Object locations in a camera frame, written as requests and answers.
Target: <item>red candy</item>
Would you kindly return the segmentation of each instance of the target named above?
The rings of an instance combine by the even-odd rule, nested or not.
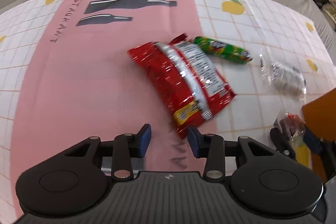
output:
[[[150,42],[128,51],[146,70],[181,138],[189,124],[200,126],[235,96],[205,53],[185,39],[183,34],[170,44]]]

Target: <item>red snack package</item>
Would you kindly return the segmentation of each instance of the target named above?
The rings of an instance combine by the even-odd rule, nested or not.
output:
[[[189,124],[200,126],[235,96],[202,49],[185,39],[183,34],[170,44],[150,42],[128,51],[147,71],[181,138]]]

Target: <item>white nutrition label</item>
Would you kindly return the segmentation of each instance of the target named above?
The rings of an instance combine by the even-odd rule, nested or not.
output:
[[[224,90],[225,83],[215,72],[211,60],[197,45],[182,41],[173,45],[178,49],[195,70],[198,78],[205,86],[207,94],[212,97],[216,93]]]

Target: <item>small black bottle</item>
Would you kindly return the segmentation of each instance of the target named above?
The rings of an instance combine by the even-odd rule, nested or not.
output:
[[[89,14],[105,9],[139,9],[155,5],[175,7],[177,2],[174,0],[95,0],[89,3],[84,13]]]
[[[132,21],[132,20],[133,20],[132,17],[121,17],[110,14],[101,14],[82,18],[77,23],[76,26],[90,25],[90,24],[107,24],[115,21]]]

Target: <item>table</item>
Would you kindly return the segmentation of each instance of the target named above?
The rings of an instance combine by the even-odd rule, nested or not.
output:
[[[186,140],[177,138],[166,107],[127,55],[132,47],[186,32],[249,50],[254,59],[247,65],[212,58],[238,96],[199,130],[226,140],[248,135],[272,146],[268,135],[279,110],[300,114],[304,102],[262,78],[262,51],[303,72],[306,102],[336,87],[335,67],[313,22],[271,0],[152,0],[161,5],[151,6],[146,0],[97,11],[97,5],[87,8],[91,1],[98,9],[108,2],[29,0],[0,15],[2,224],[22,214],[15,196],[18,176],[89,136],[112,140],[150,123],[146,170],[202,171],[204,160],[193,158]],[[227,158],[226,174],[235,169],[234,159]]]

